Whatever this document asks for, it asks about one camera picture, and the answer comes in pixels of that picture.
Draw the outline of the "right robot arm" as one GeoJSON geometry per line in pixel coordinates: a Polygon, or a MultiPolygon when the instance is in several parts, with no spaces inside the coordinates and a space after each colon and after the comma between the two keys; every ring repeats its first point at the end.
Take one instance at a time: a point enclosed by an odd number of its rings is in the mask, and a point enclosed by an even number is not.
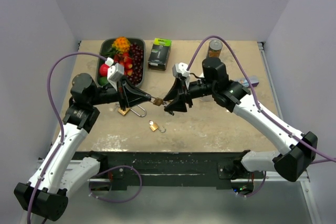
{"type": "Polygon", "coordinates": [[[316,154],[312,148],[317,147],[317,136],[291,127],[255,101],[251,90],[229,78],[220,59],[204,59],[203,76],[197,81],[190,80],[187,68],[183,62],[172,68],[175,81],[164,97],[168,102],[166,112],[187,112],[193,99],[210,95],[219,106],[250,123],[276,147],[273,152],[244,152],[234,164],[237,177],[246,178],[256,171],[277,172],[287,181],[295,182],[314,161],[316,154]]]}

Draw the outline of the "long shackle brass padlock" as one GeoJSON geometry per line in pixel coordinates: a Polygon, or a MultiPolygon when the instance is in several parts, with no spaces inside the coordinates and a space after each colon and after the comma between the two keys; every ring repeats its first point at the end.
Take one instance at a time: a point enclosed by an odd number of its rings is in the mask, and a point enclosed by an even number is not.
{"type": "Polygon", "coordinates": [[[161,106],[164,103],[164,101],[161,98],[154,98],[151,101],[151,103],[154,104],[154,105],[156,105],[156,106],[161,106]]]}

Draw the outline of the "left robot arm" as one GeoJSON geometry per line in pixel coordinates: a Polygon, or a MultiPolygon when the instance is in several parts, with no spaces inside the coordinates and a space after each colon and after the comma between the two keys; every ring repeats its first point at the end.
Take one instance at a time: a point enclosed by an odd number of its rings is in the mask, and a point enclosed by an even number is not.
{"type": "Polygon", "coordinates": [[[97,105],[118,102],[130,108],[151,100],[148,93],[135,87],[126,77],[117,86],[98,87],[87,73],[72,80],[69,108],[60,121],[60,132],[40,168],[27,183],[18,183],[14,195],[27,211],[27,220],[36,214],[51,221],[58,220],[68,205],[69,198],[91,177],[108,174],[108,159],[90,153],[71,171],[66,171],[76,150],[88,136],[100,112],[97,105]]]}

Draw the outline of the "small brass padlock with key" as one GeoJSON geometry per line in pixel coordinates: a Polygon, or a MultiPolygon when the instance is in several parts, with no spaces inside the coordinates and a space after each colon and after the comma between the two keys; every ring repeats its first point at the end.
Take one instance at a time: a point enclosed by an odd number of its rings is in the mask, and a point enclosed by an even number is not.
{"type": "Polygon", "coordinates": [[[159,125],[151,120],[149,120],[149,126],[152,132],[159,131],[161,133],[166,132],[166,128],[162,126],[162,128],[159,127],[159,125]]]}

